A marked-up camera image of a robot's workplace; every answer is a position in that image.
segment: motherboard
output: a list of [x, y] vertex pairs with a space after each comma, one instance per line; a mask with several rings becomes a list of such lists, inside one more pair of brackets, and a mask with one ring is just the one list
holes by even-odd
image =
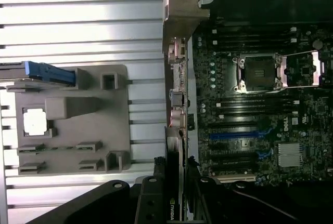
[[333, 179], [333, 31], [223, 26], [193, 35], [201, 173], [258, 186]]

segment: cpu socket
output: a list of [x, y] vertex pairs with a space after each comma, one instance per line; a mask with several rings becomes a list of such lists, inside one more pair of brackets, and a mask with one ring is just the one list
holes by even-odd
[[281, 63], [278, 54], [242, 54], [233, 58], [233, 62], [238, 69], [235, 92], [249, 94], [281, 89], [277, 76]]

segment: heatsink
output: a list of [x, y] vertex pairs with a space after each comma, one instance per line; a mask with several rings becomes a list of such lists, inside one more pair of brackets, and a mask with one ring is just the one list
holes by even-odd
[[299, 143], [280, 143], [278, 153], [280, 167], [300, 167], [303, 164], [302, 146]]

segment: blue pcie slot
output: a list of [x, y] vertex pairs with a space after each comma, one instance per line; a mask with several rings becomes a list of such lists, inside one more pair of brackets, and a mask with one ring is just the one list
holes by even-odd
[[231, 133], [214, 133], [210, 134], [209, 138], [211, 140], [223, 140], [223, 139], [235, 139], [235, 138], [247, 138], [247, 137], [263, 137], [271, 132], [269, 129], [264, 132], [260, 131], [250, 131], [250, 132], [231, 132]]
[[57, 81], [65, 84], [75, 85], [75, 73], [67, 71], [50, 64], [35, 63], [32, 61], [24, 62], [25, 74], [37, 76], [42, 81]]

